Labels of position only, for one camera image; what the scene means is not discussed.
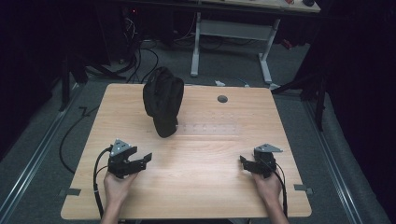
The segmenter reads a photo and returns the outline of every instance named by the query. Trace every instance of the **desk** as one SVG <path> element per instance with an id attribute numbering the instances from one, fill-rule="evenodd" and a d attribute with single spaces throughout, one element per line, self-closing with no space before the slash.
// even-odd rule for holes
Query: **desk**
<path id="1" fill-rule="evenodd" d="M 66 2 L 69 3 L 70 0 L 58 0 L 59 2 Z M 307 20 L 315 20 L 315 21 L 327 21 L 327 20 L 339 20 L 338 17 L 323 17 L 320 16 L 317 12 L 320 11 L 320 8 L 318 7 L 317 4 L 314 4 L 312 7 L 307 7 L 303 4 L 303 0 L 295 0 L 293 5 L 290 5 L 289 7 L 280 7 L 279 4 L 273 5 L 275 1 L 281 1 L 281 0 L 270 0 L 268 1 L 271 3 L 269 4 L 264 4 L 265 1 L 259 0 L 259 1 L 248 1 L 248 0 L 228 0 L 228 1 L 221 1 L 221 0 L 203 0 L 203 3 L 201 5 L 196 4 L 195 1 L 191 0 L 185 0 L 185 1 L 163 1 L 163 0 L 117 0 L 117 1 L 109 1 L 109 0 L 81 0 L 78 1 L 79 3 L 84 3 L 84 4 L 98 4 L 98 3 L 104 3 L 104 4 L 116 4 L 116 5 L 128 5 L 128 6 L 134 6 L 134 7 L 144 7 L 144 8 L 168 8 L 172 10 L 181 10 L 181 11 L 191 11 L 191 12 L 204 12 L 204 13 L 217 13 L 217 14 L 224 14 L 224 15 L 252 15 L 252 16 L 271 16 L 271 17 L 276 17 L 276 18 L 292 18 L 292 19 L 298 19 L 298 18 L 305 18 Z M 257 6 L 248 6 L 248 3 L 251 2 L 260 2 L 261 7 Z M 193 57 L 196 57 L 195 55 L 199 54 L 196 50 L 193 53 Z M 268 66 L 266 65 L 266 55 L 267 53 L 264 52 L 260 56 L 261 64 L 262 64 L 262 70 L 263 73 L 265 74 L 264 70 L 268 70 Z M 198 76 L 198 60 L 193 59 L 193 61 L 196 61 L 196 65 L 191 66 L 191 75 Z M 63 84 L 64 84 L 64 93 L 63 93 L 63 99 L 64 99 L 64 105 L 67 105 L 69 103 L 69 73 L 67 72 L 67 64 L 64 65 L 65 69 L 62 72 L 63 74 Z M 103 73 L 111 73 L 109 71 L 106 71 L 106 69 L 103 69 L 103 67 L 98 67 Z"/>
<path id="2" fill-rule="evenodd" d="M 240 7 L 262 7 L 299 12 L 320 12 L 320 8 L 316 3 L 312 7 L 307 7 L 303 4 L 302 0 L 295 0 L 294 3 L 290 5 L 286 3 L 285 0 L 200 0 L 199 4 L 202 4 L 202 2 L 235 5 Z M 274 42 L 279 23 L 280 18 L 275 19 L 274 24 L 272 25 L 253 25 L 227 21 L 201 20 L 201 13 L 197 13 L 195 47 L 191 62 L 191 76 L 198 76 L 201 35 L 218 35 L 266 41 L 266 45 L 262 49 L 262 53 L 259 54 L 259 61 L 262 67 L 264 81 L 267 84 L 271 84 L 272 78 L 268 69 L 267 57 Z"/>
<path id="3" fill-rule="evenodd" d="M 66 197 L 63 218 L 99 218 L 93 166 L 116 138 L 137 146 L 131 160 L 152 152 L 147 170 L 133 183 L 122 218 L 267 217 L 254 180 L 239 161 L 240 155 L 253 160 L 253 148 L 264 143 L 284 150 L 275 157 L 286 176 L 289 216 L 310 216 L 305 192 L 294 190 L 302 180 L 268 89 L 186 86 L 177 132 L 168 138 L 156 133 L 142 91 L 143 85 L 107 87 L 70 186 L 81 192 Z M 218 102 L 219 95 L 227 96 L 228 102 Z M 99 168 L 106 165 L 107 155 Z M 98 183 L 106 204 L 104 176 L 102 171 Z"/>

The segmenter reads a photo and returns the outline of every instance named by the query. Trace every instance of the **wire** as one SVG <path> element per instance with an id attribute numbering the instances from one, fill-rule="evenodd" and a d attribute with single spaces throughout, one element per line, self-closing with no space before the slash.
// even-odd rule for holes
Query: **wire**
<path id="1" fill-rule="evenodd" d="M 140 81 L 140 84 L 143 84 L 143 81 L 146 79 L 146 77 L 147 77 L 148 75 L 150 75 L 151 72 L 155 70 L 155 68 L 157 68 L 158 61 L 159 61 L 159 57 L 158 57 L 158 54 L 157 54 L 157 53 L 155 53 L 155 52 L 152 51 L 151 49 L 146 49 L 146 50 L 148 50 L 148 51 L 150 51 L 151 53 L 153 53 L 157 60 L 156 60 L 156 62 L 155 62 L 155 64 L 154 64 L 154 67 L 152 67 L 152 69 L 151 69 L 149 72 L 147 72 L 147 73 L 143 76 L 142 80 Z"/>
<path id="2" fill-rule="evenodd" d="M 140 51 L 140 48 L 138 49 L 138 54 L 139 54 L 139 62 L 138 62 L 138 64 L 137 64 L 137 67 L 135 68 L 135 70 L 132 72 L 132 74 L 129 76 L 129 78 L 126 80 L 126 83 L 128 83 L 129 81 L 131 81 L 131 78 L 133 77 L 134 78 L 134 76 L 137 76 L 137 70 L 140 68 L 140 64 L 141 64 L 141 62 L 142 62 L 142 53 L 141 53 L 141 51 Z"/>
<path id="3" fill-rule="evenodd" d="M 192 23 L 191 23 L 191 26 L 190 26 L 190 30 L 189 30 L 183 37 L 174 40 L 174 42 L 177 42 L 177 41 L 179 41 L 179 40 L 188 39 L 188 38 L 191 38 L 192 36 L 195 36 L 195 35 L 191 35 L 191 36 L 188 36 L 188 35 L 191 33 L 191 30 L 192 30 L 192 27 L 194 26 L 194 22 L 195 22 L 195 18 L 196 18 L 196 17 L 197 17 L 197 13 L 195 12 L 195 13 L 194 13 L 194 18 L 192 18 Z"/>
<path id="4" fill-rule="evenodd" d="M 103 169 L 105 169 L 105 168 L 107 168 L 107 166 L 104 166 L 104 167 L 100 168 L 100 169 L 96 172 L 96 175 L 98 175 L 99 172 L 101 172 L 101 171 L 102 171 Z"/>
<path id="5" fill-rule="evenodd" d="M 245 87 L 248 86 L 248 83 L 244 79 L 242 79 L 240 77 L 236 77 L 236 79 L 238 79 L 239 81 L 245 83 Z"/>
<path id="6" fill-rule="evenodd" d="M 95 167 L 93 168 L 93 193 L 95 195 L 95 200 L 96 200 L 96 204 L 98 205 L 98 209 L 99 209 L 99 214 L 100 217 L 103 216 L 104 213 L 104 209 L 102 206 L 102 201 L 100 199 L 100 194 L 99 194 L 99 190 L 98 190 L 98 184 L 96 183 L 96 177 L 97 174 L 99 173 L 99 171 L 97 171 L 98 169 L 98 164 L 99 164 L 99 160 L 102 158 L 102 156 L 106 153 L 106 152 L 110 152 L 111 148 L 113 148 L 113 146 L 111 145 L 110 147 L 104 149 L 98 156 L 98 158 L 96 159 L 96 163 L 95 163 Z"/>
<path id="7" fill-rule="evenodd" d="M 227 44 L 233 44 L 233 45 L 238 45 L 238 46 L 245 46 L 245 45 L 249 45 L 249 44 L 254 44 L 254 43 L 258 42 L 258 41 L 259 41 L 259 40 L 250 39 L 250 40 L 248 40 L 248 41 L 245 42 L 245 43 L 238 43 L 238 42 L 232 41 L 231 38 L 226 38 L 226 39 L 224 39 L 224 42 L 225 42 L 225 43 L 227 43 Z"/>
<path id="8" fill-rule="evenodd" d="M 137 82 L 139 83 L 140 82 L 140 79 L 139 79 L 139 76 L 137 75 L 137 73 L 136 73 L 136 75 L 134 76 L 134 79 L 137 79 Z"/>
<path id="9" fill-rule="evenodd" d="M 178 40 L 177 42 L 175 42 L 175 44 L 176 44 L 176 45 L 179 45 L 179 46 L 182 46 L 182 47 L 191 46 L 191 45 L 193 45 L 193 44 L 195 43 L 194 40 L 190 41 L 190 42 L 187 43 L 187 44 L 181 44 L 180 42 L 189 40 L 189 39 L 191 39 L 191 38 L 194 37 L 194 36 L 195 36 L 195 35 L 192 35 L 192 36 L 190 36 L 190 37 L 188 37 L 188 38 L 185 38 L 185 39 L 183 39 L 183 40 Z"/>
<path id="10" fill-rule="evenodd" d="M 127 45 L 127 50 L 128 50 L 127 55 L 129 55 L 131 53 L 131 51 L 133 50 L 133 48 L 134 48 L 134 35 L 137 34 L 137 32 L 136 32 L 136 26 L 134 25 L 134 22 L 132 20 L 130 20 L 129 18 L 124 18 L 124 19 L 130 23 L 128 25 L 128 27 L 125 29 L 125 32 L 123 33 L 124 36 L 125 36 L 125 39 L 126 39 L 126 45 Z M 131 33 L 129 31 L 130 31 L 132 26 L 133 26 L 132 34 L 129 37 L 129 33 Z M 127 71 L 131 70 L 135 66 L 135 64 L 136 64 L 136 57 L 135 57 L 135 55 L 133 53 L 129 63 L 125 67 L 123 67 L 123 68 L 121 68 L 121 69 L 119 69 L 117 71 L 114 71 L 112 73 L 115 73 L 115 74 L 119 75 L 121 73 L 127 72 Z M 88 67 L 85 67 L 85 71 L 87 73 L 91 74 L 91 75 L 98 76 L 98 77 L 104 75 L 101 72 L 92 71 Z"/>
<path id="11" fill-rule="evenodd" d="M 282 186 L 282 192 L 283 192 L 283 213 L 285 214 L 285 217 L 288 218 L 288 195 L 286 193 L 286 180 L 285 180 L 285 173 L 283 172 L 282 168 L 279 166 L 279 164 L 276 163 L 276 166 L 278 166 L 283 174 L 283 181 L 280 178 L 279 174 L 276 172 L 276 170 L 274 170 L 273 168 L 271 168 L 271 166 L 269 166 L 263 159 L 258 158 L 260 161 L 262 161 L 262 163 L 264 163 L 271 171 L 272 173 L 274 173 L 274 175 L 276 175 L 277 179 L 280 182 L 280 185 Z"/>
<path id="12" fill-rule="evenodd" d="M 64 135 L 64 138 L 61 141 L 61 144 L 59 145 L 59 159 L 61 160 L 62 165 L 66 170 L 68 170 L 70 173 L 75 174 L 76 171 L 72 170 L 65 162 L 64 162 L 64 157 L 63 157 L 63 147 L 64 147 L 64 140 L 66 137 L 71 133 L 71 131 L 85 118 L 87 118 L 93 111 L 97 110 L 99 106 L 95 107 L 94 109 L 90 110 L 87 114 L 84 114 L 80 119 L 78 119 L 66 132 Z"/>
<path id="13" fill-rule="evenodd" d="M 216 36 L 216 37 L 212 36 L 212 37 L 213 37 L 212 39 L 215 39 L 215 41 L 216 41 L 216 40 L 219 40 L 219 44 L 218 44 L 217 46 L 215 46 L 214 48 L 205 48 L 205 47 L 202 46 L 202 44 L 200 44 L 200 45 L 199 45 L 200 48 L 201 48 L 201 49 L 206 49 L 206 50 L 213 50 L 213 49 L 218 49 L 218 48 L 220 48 L 220 47 L 222 46 L 222 44 L 223 44 L 224 38 L 219 37 L 219 36 Z"/>

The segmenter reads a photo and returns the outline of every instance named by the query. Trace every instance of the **black bag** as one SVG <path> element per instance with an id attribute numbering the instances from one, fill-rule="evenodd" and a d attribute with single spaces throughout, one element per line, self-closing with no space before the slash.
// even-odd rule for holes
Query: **black bag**
<path id="1" fill-rule="evenodd" d="M 184 93 L 184 82 L 166 67 L 159 67 L 148 77 L 143 88 L 146 113 L 153 117 L 155 129 L 165 138 L 177 130 L 177 114 Z"/>

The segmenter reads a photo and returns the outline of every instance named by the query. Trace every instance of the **dark background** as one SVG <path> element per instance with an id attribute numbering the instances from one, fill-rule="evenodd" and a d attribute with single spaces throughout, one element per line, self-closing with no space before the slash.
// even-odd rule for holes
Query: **dark background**
<path id="1" fill-rule="evenodd" d="M 348 16 L 350 20 L 342 24 L 326 21 L 320 26 L 315 21 L 284 19 L 276 41 L 288 39 L 292 45 L 311 44 L 295 79 L 322 69 L 329 72 L 327 92 L 345 138 L 377 199 L 394 222 L 395 2 L 322 0 L 318 4 L 321 15 Z M 110 40 L 106 34 L 118 30 L 108 31 L 103 29 L 103 24 L 115 20 L 117 13 L 106 17 L 98 13 L 101 10 L 85 6 L 79 11 L 74 7 L 59 11 L 46 1 L 2 1 L 1 158 L 18 139 L 29 118 L 51 97 L 51 88 L 59 80 L 61 62 L 68 48 L 73 47 L 98 63 L 109 62 L 111 53 L 106 44 Z M 142 9 L 140 13 L 145 22 L 143 34 L 160 38 L 168 45 L 172 45 L 174 29 L 181 33 L 189 29 L 193 15 L 162 9 Z M 73 16 L 63 16 L 60 20 L 60 14 Z M 75 34 L 79 34 L 77 40 L 81 42 L 73 39 Z"/>

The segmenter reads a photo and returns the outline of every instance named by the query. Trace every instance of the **black cable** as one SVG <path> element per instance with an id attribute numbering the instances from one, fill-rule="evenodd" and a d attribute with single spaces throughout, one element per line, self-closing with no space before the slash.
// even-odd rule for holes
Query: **black cable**
<path id="1" fill-rule="evenodd" d="M 104 167 L 102 167 L 102 168 L 100 168 L 97 172 L 96 172 L 96 174 L 98 175 L 103 169 L 105 169 L 105 168 L 107 168 L 107 166 L 104 166 Z"/>
<path id="2" fill-rule="evenodd" d="M 100 199 L 100 194 L 99 194 L 99 190 L 98 190 L 98 185 L 96 183 L 96 177 L 98 175 L 98 164 L 99 164 L 99 160 L 102 158 L 102 156 L 106 153 L 106 152 L 110 152 L 111 148 L 113 148 L 113 146 L 110 146 L 106 149 L 104 149 L 98 156 L 98 158 L 96 159 L 96 163 L 95 163 L 95 167 L 93 168 L 93 193 L 95 195 L 95 200 L 96 200 L 96 204 L 98 205 L 98 209 L 99 209 L 99 214 L 100 214 L 100 218 L 102 218 L 103 213 L 104 213 L 104 209 L 102 206 L 102 201 Z"/>
<path id="3" fill-rule="evenodd" d="M 137 64 L 136 69 L 132 72 L 132 74 L 129 76 L 129 78 L 126 80 L 126 83 L 128 83 L 129 81 L 131 81 L 131 78 L 134 77 L 135 75 L 137 75 L 137 70 L 140 68 L 140 64 L 142 62 L 142 53 L 140 51 L 140 48 L 138 49 L 138 54 L 139 54 L 139 62 Z"/>
<path id="4" fill-rule="evenodd" d="M 140 81 L 140 84 L 143 84 L 143 81 L 146 79 L 146 77 L 148 77 L 148 76 L 151 74 L 151 72 L 154 71 L 155 68 L 157 68 L 158 61 L 159 61 L 159 57 L 158 57 L 158 54 L 157 54 L 157 53 L 155 53 L 155 52 L 152 51 L 151 49 L 146 49 L 146 50 L 148 50 L 148 51 L 150 51 L 151 53 L 153 53 L 153 54 L 155 55 L 157 61 L 155 62 L 154 67 L 152 67 L 152 69 L 151 69 L 147 74 L 145 74 L 145 75 L 143 76 L 142 80 Z"/>
<path id="5" fill-rule="evenodd" d="M 195 37 L 195 35 L 192 35 L 192 36 L 189 36 L 189 37 L 186 37 L 186 38 L 184 38 L 184 39 L 182 39 L 182 40 L 176 40 L 174 43 L 176 44 L 176 45 L 179 45 L 179 46 L 182 46 L 182 47 L 189 47 L 189 46 L 192 46 L 194 43 L 195 43 L 195 39 L 193 39 L 192 41 L 190 41 L 190 39 L 192 38 L 192 37 Z M 183 41 L 189 41 L 187 44 L 181 44 L 180 42 L 183 42 Z"/>
<path id="6" fill-rule="evenodd" d="M 66 134 L 64 135 L 64 138 L 61 141 L 61 144 L 59 145 L 59 159 L 61 160 L 62 165 L 64 166 L 64 168 L 66 168 L 66 170 L 68 170 L 70 173 L 75 174 L 76 171 L 72 170 L 67 164 L 66 162 L 64 162 L 64 156 L 62 155 L 62 150 L 64 147 L 64 140 L 66 139 L 67 135 L 69 135 L 71 133 L 71 131 L 85 118 L 87 118 L 93 111 L 97 110 L 99 108 L 99 106 L 95 107 L 94 109 L 90 110 L 87 114 L 82 115 L 82 117 L 80 119 L 78 119 L 66 132 Z"/>
<path id="7" fill-rule="evenodd" d="M 194 27 L 196 17 L 197 17 L 197 13 L 195 12 L 194 17 L 192 18 L 192 22 L 191 22 L 189 31 L 185 35 L 183 35 L 181 38 L 174 40 L 174 43 L 177 43 L 177 41 L 189 39 L 189 38 L 195 36 L 195 35 L 190 35 L 190 36 L 188 36 L 188 35 L 191 33 L 192 28 Z"/>
<path id="8" fill-rule="evenodd" d="M 237 46 L 245 46 L 245 45 L 256 43 L 256 42 L 258 42 L 258 40 L 250 39 L 245 43 L 238 43 L 238 42 L 230 40 L 229 38 L 226 38 L 226 39 L 224 39 L 224 42 L 227 44 L 232 44 L 232 45 L 237 45 Z"/>
<path id="9" fill-rule="evenodd" d="M 134 78 L 132 79 L 132 83 L 134 83 L 135 78 L 137 79 L 137 83 L 139 83 L 140 79 L 139 79 L 139 75 L 137 73 L 134 75 Z"/>
<path id="10" fill-rule="evenodd" d="M 283 213 L 285 214 L 285 217 L 288 218 L 288 198 L 287 198 L 287 193 L 286 193 L 286 185 L 280 178 L 279 174 L 273 170 L 273 173 L 276 175 L 276 177 L 279 179 L 280 184 L 282 185 L 282 193 L 283 193 Z"/>
<path id="11" fill-rule="evenodd" d="M 223 37 L 219 37 L 219 36 L 215 36 L 215 37 L 213 37 L 214 39 L 219 39 L 219 44 L 217 45 L 217 46 L 215 46 L 214 48 L 205 48 L 205 47 L 203 47 L 202 46 L 202 44 L 200 44 L 199 46 L 200 46 L 200 48 L 201 49 L 206 49 L 206 50 L 213 50 L 213 49 L 218 49 L 218 48 L 220 48 L 222 45 L 223 45 L 223 42 L 224 42 L 224 38 Z"/>
<path id="12" fill-rule="evenodd" d="M 124 34 L 125 37 L 126 37 L 127 55 L 130 55 L 131 52 L 134 50 L 134 48 L 136 48 L 136 44 L 135 44 L 135 43 L 139 43 L 139 46 L 137 46 L 137 47 L 140 48 L 140 42 L 138 42 L 139 35 L 135 35 L 135 34 L 137 34 L 137 33 L 135 32 L 135 25 L 134 25 L 134 22 L 131 21 L 131 20 L 128 19 L 128 18 L 126 18 L 125 20 L 128 20 L 128 21 L 131 23 L 130 25 L 134 27 L 133 30 L 132 30 L 132 34 L 129 34 L 130 32 L 129 32 L 128 29 L 126 29 L 126 28 L 123 29 L 123 30 L 124 30 L 124 31 L 123 31 L 123 34 Z M 112 73 L 119 75 L 119 74 L 121 74 L 121 73 L 127 72 L 127 71 L 131 70 L 131 69 L 135 66 L 135 64 L 136 64 L 136 59 L 135 59 L 135 55 L 134 55 L 134 52 L 133 52 L 132 55 L 131 55 L 131 58 L 130 58 L 129 63 L 128 63 L 125 67 L 123 67 L 123 68 L 121 68 L 121 69 L 119 69 L 119 70 L 117 70 L 117 71 L 114 71 L 114 72 L 112 72 Z M 94 75 L 94 76 L 103 76 L 103 75 L 104 75 L 104 73 L 92 71 L 92 70 L 91 70 L 90 68 L 88 68 L 88 67 L 85 67 L 85 71 L 86 71 L 87 73 L 89 73 L 89 74 Z"/>
<path id="13" fill-rule="evenodd" d="M 283 184 L 282 188 L 283 188 L 283 198 L 284 198 L 284 200 L 283 200 L 283 212 L 285 213 L 285 216 L 288 217 L 288 198 L 287 198 L 287 193 L 286 193 L 285 173 L 283 172 L 283 169 L 282 169 L 282 167 L 280 167 L 279 164 L 276 164 L 276 166 L 279 167 L 279 169 L 280 169 L 280 171 L 282 172 L 282 175 L 283 175 L 283 183 L 281 182 Z"/>

